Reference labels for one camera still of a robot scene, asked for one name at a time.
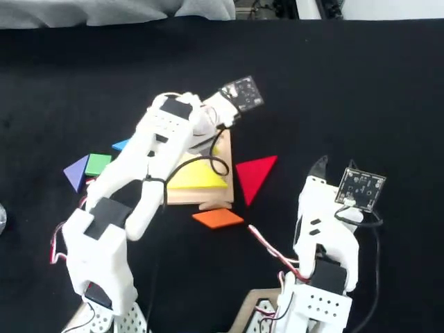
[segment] wooden block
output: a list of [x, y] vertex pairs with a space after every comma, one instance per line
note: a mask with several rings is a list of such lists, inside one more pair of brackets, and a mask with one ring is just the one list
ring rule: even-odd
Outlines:
[[232, 170], [232, 156], [231, 156], [231, 140], [230, 131], [225, 130], [218, 144], [218, 157], [224, 160], [230, 167], [230, 172], [227, 176], [222, 177], [226, 182], [226, 188], [218, 189], [168, 189], [168, 204], [170, 205], [186, 205], [186, 204], [201, 204], [213, 200], [225, 201], [232, 203], [234, 200], [233, 190], [233, 170]]
[[206, 203], [201, 203], [199, 205], [199, 210], [217, 210], [219, 208], [226, 208], [227, 210], [231, 210], [231, 203], [227, 203], [221, 200], [212, 200], [207, 201]]

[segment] robotic arm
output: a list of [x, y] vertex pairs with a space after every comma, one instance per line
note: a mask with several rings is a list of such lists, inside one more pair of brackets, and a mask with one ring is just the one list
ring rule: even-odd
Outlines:
[[347, 325], [352, 305], [347, 293], [358, 282], [354, 232], [363, 225], [363, 212], [372, 212], [385, 178], [347, 168], [339, 187], [334, 187], [327, 184], [326, 166], [326, 156], [315, 163], [299, 195], [293, 243], [298, 277], [292, 271], [286, 274], [273, 317], [260, 319], [253, 312], [256, 320], [247, 332], [342, 333]]
[[[182, 155], [209, 146], [219, 126], [230, 127], [240, 112], [263, 103], [251, 77], [224, 86], [205, 101], [192, 93], [157, 96], [116, 160], [87, 189], [85, 211], [77, 209], [63, 226], [67, 268], [84, 301], [123, 316], [137, 298], [127, 263], [126, 240], [139, 240], [159, 204], [164, 184]], [[132, 180], [142, 195], [133, 211], [111, 200]]]

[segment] black cable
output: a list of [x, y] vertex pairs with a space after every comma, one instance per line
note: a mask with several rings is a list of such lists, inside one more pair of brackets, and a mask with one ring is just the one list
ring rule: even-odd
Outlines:
[[285, 317], [285, 315], [287, 314], [287, 312], [290, 309], [291, 302], [293, 301], [293, 296], [294, 296], [294, 293], [291, 293], [289, 304], [288, 304], [287, 308], [285, 309], [284, 313], [281, 314], [279, 317], [277, 317], [277, 318], [263, 317], [263, 319], [261, 319], [261, 321], [259, 322], [259, 333], [262, 333], [262, 322], [263, 321], [272, 321], [272, 322], [273, 321], [280, 321], [282, 318]]
[[183, 162], [181, 165], [179, 165], [177, 168], [175, 168], [174, 171], [165, 180], [163, 180], [161, 178], [153, 178], [150, 175], [147, 175], [147, 177], [145, 178], [145, 181], [147, 181], [147, 182], [161, 182], [164, 185], [164, 202], [162, 204], [163, 210], [165, 210], [165, 208], [168, 205], [168, 188], [167, 188], [167, 186], [168, 186], [169, 181], [171, 179], [173, 179], [173, 177], [177, 174], [177, 172], [179, 172], [179, 170], [181, 170], [181, 168], [183, 168], [183, 167], [187, 166], [188, 164], [191, 164], [195, 161], [201, 161], [201, 160], [216, 161], [216, 162], [221, 163], [223, 165], [223, 167], [225, 168], [226, 172], [220, 173], [218, 171], [215, 171], [220, 176], [226, 176], [230, 172], [230, 167], [228, 166], [227, 162], [225, 162], [224, 160], [222, 160], [221, 158], [219, 158], [217, 156], [209, 155], [209, 156], [193, 157], [192, 159]]
[[258, 4], [260, 5], [260, 0], [253, 1], [253, 4], [251, 5], [250, 14], [248, 15], [248, 19], [253, 19], [253, 13], [256, 12], [256, 10], [257, 10], [256, 6]]
[[381, 225], [384, 224], [384, 220], [381, 219], [379, 217], [379, 214], [375, 211], [372, 211], [372, 215], [375, 217], [376, 222], [372, 222], [372, 223], [360, 223], [360, 222], [355, 222], [352, 220], [347, 219], [346, 217], [342, 217], [339, 216], [338, 213], [340, 212], [344, 212], [346, 210], [350, 209], [350, 206], [343, 206], [341, 208], [339, 208], [335, 213], [334, 213], [334, 217], [338, 220], [340, 220], [341, 222], [350, 224], [350, 225], [354, 225], [356, 227], [360, 227], [360, 228], [376, 228], [376, 227], [380, 227]]
[[346, 219], [344, 217], [340, 217], [337, 215], [339, 212], [344, 212], [344, 211], [348, 210], [349, 208], [350, 208], [349, 206], [343, 206], [342, 208], [337, 210], [336, 213], [334, 213], [334, 217], [344, 223], [355, 225], [357, 227], [371, 228], [373, 235], [375, 236], [375, 241], [376, 241], [375, 298], [373, 299], [372, 306], [371, 306], [370, 311], [368, 312], [367, 316], [352, 331], [352, 333], [358, 333], [359, 331], [361, 331], [364, 328], [365, 325], [367, 325], [367, 323], [369, 322], [369, 320], [371, 319], [371, 317], [375, 313], [377, 304], [379, 302], [379, 265], [380, 265], [380, 257], [381, 257], [381, 244], [379, 242], [379, 235], [376, 231], [376, 228], [381, 226], [384, 223], [384, 220], [381, 219], [381, 217], [379, 216], [379, 214], [376, 211], [372, 211], [372, 215], [376, 219], [376, 222], [372, 222], [372, 223], [357, 223], [357, 222], [351, 221], [349, 219]]
[[[223, 128], [219, 131], [219, 133], [217, 133], [217, 135], [214, 137], [213, 142], [211, 143], [210, 146], [210, 156], [214, 157], [214, 147], [216, 146], [219, 138], [221, 137], [223, 131], [226, 130], [226, 128]], [[214, 167], [214, 160], [210, 160], [210, 165], [211, 165], [211, 169], [213, 169], [214, 173], [218, 176], [226, 176], [228, 175], [228, 173], [230, 172], [230, 170], [228, 169], [228, 172], [226, 174], [220, 173], [219, 171], [216, 170], [216, 167]]]
[[375, 297], [373, 298], [373, 303], [367, 316], [362, 320], [362, 322], [358, 326], [356, 326], [356, 328], [353, 329], [352, 333], [360, 332], [368, 324], [369, 320], [372, 318], [373, 314], [375, 313], [377, 304], [379, 302], [379, 264], [380, 264], [379, 261], [381, 257], [381, 243], [379, 241], [379, 235], [376, 229], [373, 228], [372, 231], [376, 241]]
[[92, 320], [93, 320], [94, 317], [96, 316], [96, 310], [94, 310], [94, 308], [93, 308], [89, 303], [86, 303], [86, 304], [89, 305], [89, 308], [90, 308], [91, 311], [92, 311], [92, 318], [89, 319], [86, 323], [84, 323], [84, 324], [82, 324], [82, 325], [74, 326], [74, 327], [69, 328], [68, 330], [63, 331], [63, 333], [68, 333], [68, 332], [72, 332], [72, 331], [74, 331], [74, 330], [78, 330], [79, 328], [82, 328], [82, 327], [84, 327], [84, 326], [86, 326], [86, 325], [88, 325], [89, 323], [92, 322]]

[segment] black tablecloth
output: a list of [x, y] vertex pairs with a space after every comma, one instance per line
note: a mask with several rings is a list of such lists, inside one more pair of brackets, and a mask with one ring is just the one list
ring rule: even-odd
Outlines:
[[[381, 299], [362, 332], [438, 332], [444, 163], [444, 21], [207, 22], [0, 32], [0, 330], [57, 332], [79, 298], [63, 263], [49, 266], [54, 227], [77, 205], [62, 169], [130, 136], [156, 94], [209, 96], [253, 75], [266, 105], [232, 130], [234, 162], [278, 155], [251, 207], [233, 210], [291, 254], [297, 198], [311, 164], [330, 156], [338, 184], [354, 158], [388, 177], [378, 202]], [[139, 185], [120, 197], [134, 203]], [[159, 260], [155, 332], [227, 330], [250, 289], [281, 266], [244, 225], [209, 230], [196, 206], [157, 213], [129, 263], [144, 311]], [[349, 327], [373, 299], [375, 243], [365, 230]]]

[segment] wire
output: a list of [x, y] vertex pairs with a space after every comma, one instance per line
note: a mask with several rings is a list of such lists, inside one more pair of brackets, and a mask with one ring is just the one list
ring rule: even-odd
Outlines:
[[221, 163], [223, 165], [223, 167], [225, 168], [226, 172], [225, 173], [218, 172], [217, 174], [220, 176], [226, 176], [230, 172], [230, 167], [228, 166], [227, 162], [225, 162], [224, 160], [222, 160], [221, 158], [219, 158], [217, 156], [210, 155], [210, 156], [196, 156], [196, 157], [193, 157], [192, 159], [189, 159], [189, 160], [183, 162], [177, 168], [175, 168], [174, 171], [171, 172], [171, 174], [165, 180], [163, 180], [161, 178], [154, 178], [154, 177], [151, 177], [150, 175], [147, 175], [145, 177], [145, 181], [147, 181], [147, 182], [161, 182], [163, 184], [163, 187], [164, 187], [164, 202], [162, 205], [163, 210], [165, 210], [165, 208], [167, 208], [167, 205], [168, 205], [168, 183], [170, 182], [170, 180], [173, 179], [173, 177], [177, 174], [177, 172], [179, 172], [183, 167], [185, 167], [188, 164], [191, 164], [193, 162], [200, 161], [200, 160], [210, 160], [210, 161], [216, 161], [216, 162]]
[[259, 333], [262, 333], [262, 322], [263, 321], [280, 321], [282, 318], [285, 317], [285, 315], [287, 314], [287, 312], [290, 309], [291, 302], [293, 301], [293, 295], [294, 295], [294, 293], [291, 293], [289, 304], [287, 305], [287, 308], [285, 309], [284, 313], [281, 316], [279, 316], [277, 318], [263, 317], [263, 319], [261, 319], [261, 321], [259, 322]]
[[256, 6], [258, 4], [260, 4], [260, 0], [253, 1], [253, 3], [251, 4], [250, 14], [248, 14], [248, 19], [253, 19], [253, 13], [256, 12], [256, 10], [257, 10]]
[[375, 313], [377, 304], [379, 302], [379, 265], [380, 265], [380, 257], [381, 257], [381, 243], [379, 241], [379, 235], [376, 231], [376, 229], [372, 229], [373, 236], [375, 237], [376, 241], [376, 262], [375, 262], [375, 297], [373, 298], [373, 303], [370, 308], [370, 311], [368, 312], [367, 316], [362, 320], [362, 322], [356, 326], [356, 328], [353, 329], [352, 333], [358, 333], [360, 332], [370, 321], [373, 314]]
[[282, 293], [284, 291], [284, 281], [285, 281], [284, 272], [280, 271], [277, 274], [277, 278], [278, 278], [279, 284], [280, 284], [280, 292]]
[[376, 242], [375, 298], [373, 299], [372, 306], [371, 306], [370, 311], [368, 312], [367, 316], [352, 331], [352, 333], [358, 333], [358, 332], [360, 332], [364, 328], [364, 326], [367, 325], [369, 320], [372, 318], [373, 314], [375, 313], [377, 304], [379, 302], [379, 266], [380, 266], [380, 257], [381, 257], [381, 244], [380, 244], [380, 241], [379, 241], [379, 235], [377, 233], [376, 228], [381, 226], [382, 224], [384, 224], [384, 220], [381, 219], [381, 217], [379, 216], [379, 214], [376, 211], [372, 211], [372, 215], [375, 217], [375, 220], [376, 220], [376, 222], [372, 222], [372, 223], [358, 223], [358, 222], [351, 221], [351, 220], [349, 220], [349, 219], [347, 219], [345, 217], [338, 216], [338, 213], [344, 212], [344, 211], [348, 210], [349, 208], [350, 208], [350, 206], [343, 206], [342, 208], [337, 210], [336, 213], [334, 213], [334, 217], [337, 218], [338, 220], [344, 222], [344, 223], [355, 225], [358, 228], [359, 227], [370, 228], [372, 230], [372, 232], [373, 232], [373, 236], [375, 237], [375, 242]]
[[350, 225], [354, 225], [356, 227], [360, 227], [360, 228], [377, 228], [380, 227], [381, 225], [384, 224], [384, 220], [381, 219], [379, 217], [379, 214], [376, 211], [372, 211], [371, 214], [375, 217], [376, 222], [371, 222], [371, 223], [360, 223], [360, 222], [355, 222], [352, 221], [350, 219], [347, 219], [346, 217], [342, 217], [339, 216], [338, 214], [340, 212], [344, 212], [346, 210], [350, 209], [350, 206], [343, 206], [341, 208], [339, 208], [335, 213], [334, 213], [334, 217], [338, 220], [340, 220], [341, 222], [350, 224]]
[[275, 312], [269, 312], [269, 311], [265, 311], [264, 309], [261, 309], [260, 307], [256, 306], [255, 310], [257, 312], [260, 312], [261, 314], [265, 315], [265, 316], [274, 316], [276, 313]]
[[[221, 137], [221, 135], [222, 135], [224, 130], [226, 130], [226, 128], [221, 129], [219, 131], [219, 133], [217, 133], [217, 135], [214, 137], [214, 140], [211, 143], [211, 146], [210, 146], [210, 156], [212, 156], [212, 157], [214, 157], [214, 147], [216, 146], [216, 144], [217, 144], [217, 142], [218, 142], [219, 138]], [[211, 169], [213, 169], [214, 173], [216, 175], [218, 175], [218, 176], [227, 176], [229, 174], [229, 172], [230, 172], [230, 168], [227, 169], [228, 171], [227, 171], [226, 174], [223, 174], [223, 173], [220, 173], [219, 171], [217, 171], [216, 167], [214, 166], [214, 160], [210, 160], [210, 165], [211, 165]]]
[[49, 255], [49, 263], [50, 265], [57, 264], [59, 258], [62, 258], [66, 261], [67, 255], [64, 253], [57, 253], [57, 234], [62, 229], [63, 225], [66, 223], [66, 221], [60, 222], [55, 227], [55, 230], [53, 232], [53, 236], [51, 238], [51, 249], [50, 249], [50, 255]]
[[265, 238], [261, 235], [261, 233], [259, 232], [258, 229], [255, 228], [255, 226], [253, 225], [249, 225], [248, 229], [251, 231], [251, 233], [257, 238], [257, 240], [267, 248], [267, 250], [274, 256], [277, 257], [285, 266], [287, 266], [290, 271], [302, 282], [308, 282], [309, 280], [306, 279], [305, 277], [301, 276], [301, 274], [299, 273], [299, 271], [294, 268], [291, 263], [289, 262], [289, 260], [284, 257], [284, 255], [282, 255], [281, 252], [279, 252], [278, 250], [276, 250], [274, 247], [272, 247], [272, 245], [270, 245], [269, 242], [267, 242], [267, 240], [265, 240]]
[[87, 200], [88, 200], [88, 197], [87, 197], [87, 196], [83, 196], [83, 197], [79, 200], [79, 202], [78, 202], [78, 207], [79, 207], [80, 209], [82, 209], [83, 205], [86, 203]]
[[69, 329], [63, 331], [62, 333], [68, 333], [68, 332], [72, 332], [72, 331], [74, 331], [74, 330], [78, 330], [79, 328], [82, 328], [82, 327], [84, 327], [84, 326], [86, 326], [86, 325], [88, 325], [89, 323], [92, 322], [92, 320], [93, 320], [94, 317], [96, 316], [96, 310], [94, 310], [94, 308], [93, 308], [89, 303], [86, 303], [86, 304], [89, 305], [89, 308], [90, 308], [91, 311], [92, 311], [92, 317], [91, 317], [91, 319], [89, 319], [86, 323], [84, 323], [84, 324], [82, 324], [82, 325], [71, 327], [71, 328], [69, 328]]
[[178, 92], [163, 92], [158, 96], [176, 96], [176, 97], [180, 97], [182, 96], [182, 94], [179, 94]]

